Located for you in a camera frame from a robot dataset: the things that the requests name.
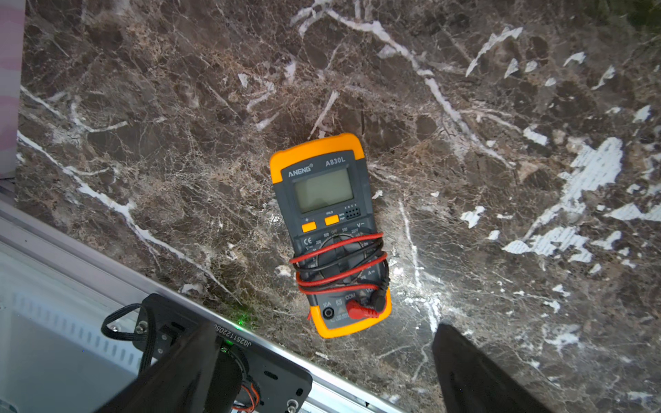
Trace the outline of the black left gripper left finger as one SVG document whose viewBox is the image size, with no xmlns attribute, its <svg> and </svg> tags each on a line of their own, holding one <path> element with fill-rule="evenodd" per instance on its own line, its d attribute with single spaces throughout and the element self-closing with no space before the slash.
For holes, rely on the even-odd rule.
<svg viewBox="0 0 661 413">
<path fill-rule="evenodd" d="M 218 353 L 215 328 L 205 323 L 98 411 L 202 412 Z"/>
</svg>

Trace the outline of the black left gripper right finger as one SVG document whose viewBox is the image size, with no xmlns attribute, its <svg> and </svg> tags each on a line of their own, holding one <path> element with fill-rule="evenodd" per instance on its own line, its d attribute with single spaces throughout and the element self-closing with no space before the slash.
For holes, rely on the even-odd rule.
<svg viewBox="0 0 661 413">
<path fill-rule="evenodd" d="M 440 324 L 432 344 L 447 412 L 548 412 L 452 325 Z"/>
</svg>

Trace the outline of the yellow multimeter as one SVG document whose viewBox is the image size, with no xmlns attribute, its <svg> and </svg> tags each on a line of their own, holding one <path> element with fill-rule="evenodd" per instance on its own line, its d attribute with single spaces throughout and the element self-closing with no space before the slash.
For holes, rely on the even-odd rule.
<svg viewBox="0 0 661 413">
<path fill-rule="evenodd" d="M 387 319 L 390 271 L 358 137 L 279 151 L 270 176 L 294 249 L 289 262 L 318 334 L 346 337 Z"/>
</svg>

